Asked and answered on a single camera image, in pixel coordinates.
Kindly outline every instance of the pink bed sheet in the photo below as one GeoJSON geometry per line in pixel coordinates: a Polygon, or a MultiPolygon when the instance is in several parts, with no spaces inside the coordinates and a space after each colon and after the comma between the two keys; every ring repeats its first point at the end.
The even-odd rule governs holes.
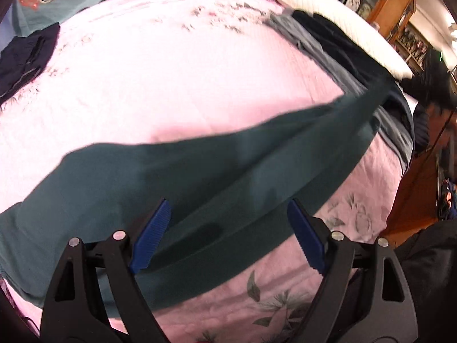
{"type": "MultiPolygon", "coordinates": [[[[313,60],[262,24],[281,11],[267,0],[109,0],[64,23],[45,72],[2,107],[0,212],[91,143],[227,133],[341,95],[313,60]]],[[[401,174],[376,136],[317,216],[371,242],[401,174]]],[[[172,342],[279,342],[320,281],[291,237],[216,289],[154,315],[172,342]]],[[[39,325],[41,310],[10,291],[39,325]]],[[[124,330],[118,319],[111,324],[124,330]]]]}

